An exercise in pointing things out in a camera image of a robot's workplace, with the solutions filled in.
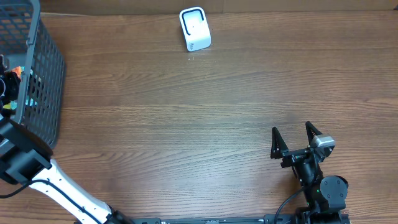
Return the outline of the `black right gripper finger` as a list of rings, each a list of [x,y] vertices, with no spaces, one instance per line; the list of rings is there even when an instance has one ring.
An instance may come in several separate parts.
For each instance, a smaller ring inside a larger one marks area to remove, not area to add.
[[[308,143],[309,145],[320,145],[320,138],[322,136],[322,132],[320,132],[310,121],[305,123]]]
[[[272,146],[271,159],[281,159],[289,153],[285,141],[283,140],[279,130],[276,127],[272,128]]]

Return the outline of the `orange tissue pack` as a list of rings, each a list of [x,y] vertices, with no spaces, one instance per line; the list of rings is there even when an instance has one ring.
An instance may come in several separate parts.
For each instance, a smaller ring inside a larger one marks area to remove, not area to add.
[[[22,80],[22,67],[21,66],[13,68],[11,71],[17,75],[19,80]]]

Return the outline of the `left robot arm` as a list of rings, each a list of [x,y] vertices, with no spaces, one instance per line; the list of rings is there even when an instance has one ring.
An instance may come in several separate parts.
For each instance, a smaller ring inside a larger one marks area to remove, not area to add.
[[[80,223],[131,223],[130,218],[81,188],[52,158],[46,142],[10,118],[1,119],[1,136],[13,143],[1,156],[1,179],[22,187],[1,198],[12,197],[30,187],[52,198]]]

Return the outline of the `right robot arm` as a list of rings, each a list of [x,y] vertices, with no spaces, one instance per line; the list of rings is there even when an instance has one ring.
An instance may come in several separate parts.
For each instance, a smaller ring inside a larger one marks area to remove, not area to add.
[[[289,150],[279,130],[272,128],[271,158],[281,159],[282,168],[292,169],[300,189],[282,202],[273,217],[264,216],[264,222],[349,223],[349,216],[341,213],[346,208],[348,181],[338,175],[324,176],[320,168],[320,163],[333,152],[335,139],[323,134],[310,121],[305,127],[308,145],[295,151]],[[283,208],[300,194],[304,194],[307,206],[297,208],[294,214],[281,215]]]

